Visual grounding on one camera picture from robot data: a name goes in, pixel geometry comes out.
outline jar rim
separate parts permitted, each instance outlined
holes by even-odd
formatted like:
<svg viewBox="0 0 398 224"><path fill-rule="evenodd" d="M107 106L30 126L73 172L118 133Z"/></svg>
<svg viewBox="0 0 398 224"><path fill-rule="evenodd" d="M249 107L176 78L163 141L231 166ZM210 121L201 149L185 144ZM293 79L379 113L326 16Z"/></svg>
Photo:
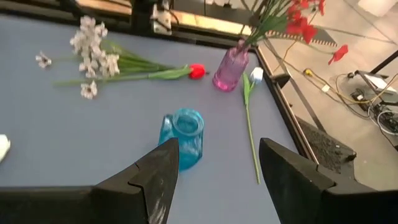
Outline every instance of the jar rim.
<svg viewBox="0 0 398 224"><path fill-rule="evenodd" d="M187 132L182 131L182 130L180 129L180 127L179 127L178 124L177 124L177 121L178 121L178 119L179 119L179 117L180 117L181 115L187 115L187 116L193 118L193 120L194 120L194 121L196 122L196 124L197 124L197 128L196 128L195 131L193 131L193 132L191 132L191 133L187 133ZM184 134L184 135L186 135L186 136L195 136L195 135L198 135L199 133L201 133L201 132L203 131L203 127L204 127L204 125L205 125L205 124L204 124L204 121L203 121L203 118L201 117L200 113L197 112L197 111L195 111L195 110L193 110L193 109L190 109L190 108L181 108L181 109L178 109L178 110L173 114L172 123L173 123L174 128L175 128L179 133Z"/></svg>

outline green leaf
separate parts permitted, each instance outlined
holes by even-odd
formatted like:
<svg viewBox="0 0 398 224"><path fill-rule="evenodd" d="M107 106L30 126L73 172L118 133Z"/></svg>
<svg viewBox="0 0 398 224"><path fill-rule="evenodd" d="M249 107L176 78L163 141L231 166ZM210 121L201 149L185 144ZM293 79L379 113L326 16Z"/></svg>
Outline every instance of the green leaf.
<svg viewBox="0 0 398 224"><path fill-rule="evenodd" d="M191 73L191 69L188 67L188 65L186 65L180 69L151 73L148 75L148 78L171 80L183 77L185 75L188 75L189 73Z"/></svg>
<svg viewBox="0 0 398 224"><path fill-rule="evenodd" d="M250 96L250 82L248 75L243 73L243 97L244 97L244 104L249 104L249 96Z"/></svg>

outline floor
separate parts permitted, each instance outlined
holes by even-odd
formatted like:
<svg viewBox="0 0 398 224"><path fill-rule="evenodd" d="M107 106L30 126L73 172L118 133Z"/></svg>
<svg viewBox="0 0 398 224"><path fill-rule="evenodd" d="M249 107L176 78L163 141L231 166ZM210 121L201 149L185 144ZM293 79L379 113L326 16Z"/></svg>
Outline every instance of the floor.
<svg viewBox="0 0 398 224"><path fill-rule="evenodd" d="M254 0L246 1L248 6ZM242 7L241 0L231 0L233 7ZM328 80L334 86L336 75L355 70L370 71L385 58L398 49L398 4L384 17L378 18L357 6L358 0L329 0L326 1L325 15L317 15L312 24L338 29L345 32L329 30L328 33L339 45L348 44L349 53L339 62L328 65L331 55L326 55L296 43L286 57L298 70L311 68L319 76ZM272 39L272 45L281 56L293 43L292 40ZM271 68L276 68L278 62L273 54L261 45ZM317 45L321 50L333 52L337 48ZM354 161L355 176L359 182L376 190L398 189L398 152L381 134L379 128L368 119L362 119L346 109L341 103L333 101L315 87L301 73L287 66L292 78L300 87L302 93L310 103L315 114L319 117L326 132L334 138L354 149L358 156ZM275 74L282 73L279 68ZM394 76L398 72L398 59L390 63L381 74ZM366 89L360 77L348 81L339 79L339 88L348 95L355 88ZM292 85L288 83L282 90L289 103L293 104L294 113L305 121L314 124L311 116L304 107ZM398 137L389 136L394 144L398 144Z"/></svg>

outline gray table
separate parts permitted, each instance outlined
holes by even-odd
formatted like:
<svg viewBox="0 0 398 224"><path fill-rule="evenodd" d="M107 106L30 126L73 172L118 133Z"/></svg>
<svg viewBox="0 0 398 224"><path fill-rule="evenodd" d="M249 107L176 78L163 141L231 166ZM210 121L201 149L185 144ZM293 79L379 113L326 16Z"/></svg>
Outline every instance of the gray table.
<svg viewBox="0 0 398 224"><path fill-rule="evenodd" d="M205 120L203 158L180 173L168 223L279 223L264 181L256 184L241 85L216 90L211 76L195 81L110 83L98 98L79 86L54 82L79 77L78 62L53 61L47 71L35 55L72 54L77 27L0 16L0 133L12 148L0 164L0 187L95 185L156 147L162 117L179 108ZM205 64L211 74L225 50L110 33L109 39L170 65ZM257 65L250 55L247 72ZM268 137L297 152L265 83L251 97L256 149Z"/></svg>

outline black device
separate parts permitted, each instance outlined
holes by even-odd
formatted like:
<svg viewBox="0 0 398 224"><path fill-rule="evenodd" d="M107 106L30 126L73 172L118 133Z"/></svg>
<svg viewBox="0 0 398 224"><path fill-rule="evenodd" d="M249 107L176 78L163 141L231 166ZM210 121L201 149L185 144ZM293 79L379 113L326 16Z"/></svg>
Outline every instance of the black device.
<svg viewBox="0 0 398 224"><path fill-rule="evenodd" d="M365 99L364 93L362 91L359 91L358 89L355 90L355 92L353 92L351 94L351 97L355 100L355 101L359 101L359 102L365 102L367 101ZM363 110L363 111L368 111L370 105L369 103L358 103L358 106Z"/></svg>
<svg viewBox="0 0 398 224"><path fill-rule="evenodd" d="M259 155L281 224L398 223L398 190L374 190L271 139Z"/></svg>
<svg viewBox="0 0 398 224"><path fill-rule="evenodd" d="M95 186L1 187L0 223L166 224L178 160L173 138Z"/></svg>

